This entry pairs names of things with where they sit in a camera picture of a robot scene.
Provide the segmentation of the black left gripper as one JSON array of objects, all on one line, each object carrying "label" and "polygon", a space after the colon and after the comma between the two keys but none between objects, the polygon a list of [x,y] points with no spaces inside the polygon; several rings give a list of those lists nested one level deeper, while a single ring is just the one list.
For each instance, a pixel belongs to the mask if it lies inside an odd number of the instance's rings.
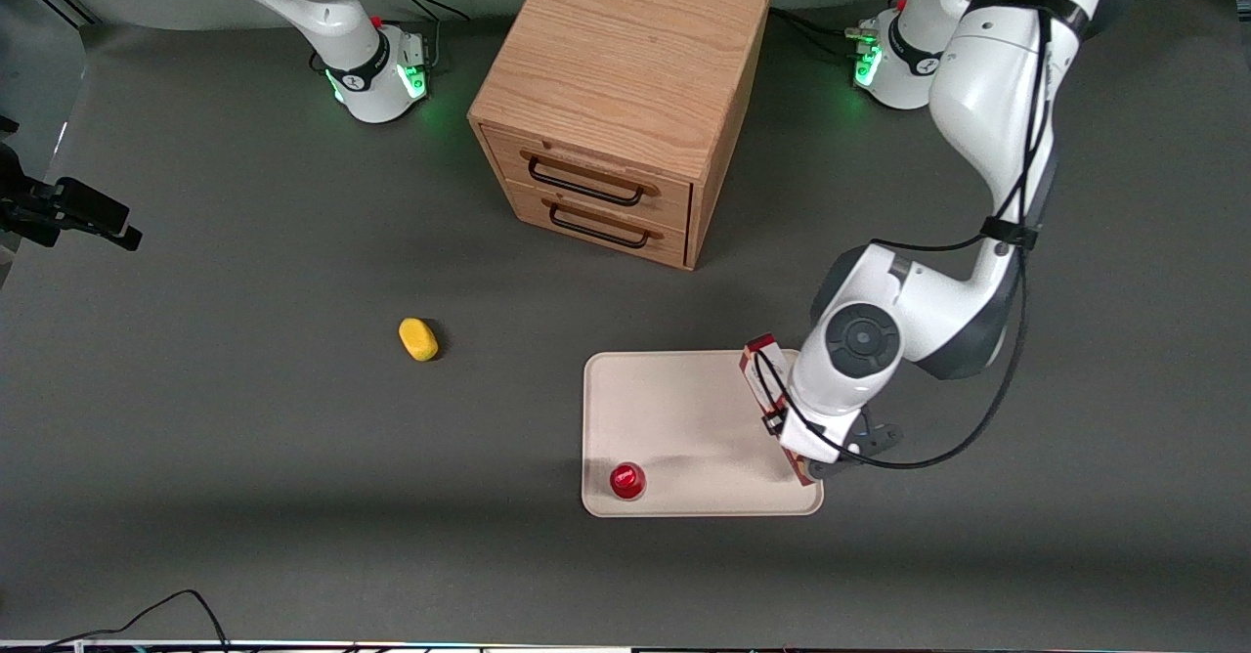
[{"label": "black left gripper", "polygon": [[881,453],[892,449],[901,440],[899,427],[876,422],[869,409],[859,409],[856,415],[847,414],[839,417],[839,422],[844,427],[843,439],[841,439],[841,447],[844,448],[844,452],[839,457],[836,457],[833,462],[822,462],[818,458],[806,457],[804,477],[809,482],[822,483],[839,475],[839,473],[844,473],[849,467],[856,467],[857,460],[856,458],[849,458],[849,454],[882,460]]}]

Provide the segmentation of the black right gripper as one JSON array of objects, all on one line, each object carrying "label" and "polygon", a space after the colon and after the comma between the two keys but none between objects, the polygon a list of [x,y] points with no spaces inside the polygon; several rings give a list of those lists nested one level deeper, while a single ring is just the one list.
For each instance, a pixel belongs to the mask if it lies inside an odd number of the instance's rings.
[{"label": "black right gripper", "polygon": [[138,251],[143,231],[128,225],[130,209],[111,196],[99,193],[76,178],[58,180],[55,198],[63,213],[58,226],[51,221],[50,208],[36,194],[43,181],[23,171],[18,154],[1,144],[1,230],[39,246],[55,246],[60,230],[84,233],[111,241],[125,251]]}]

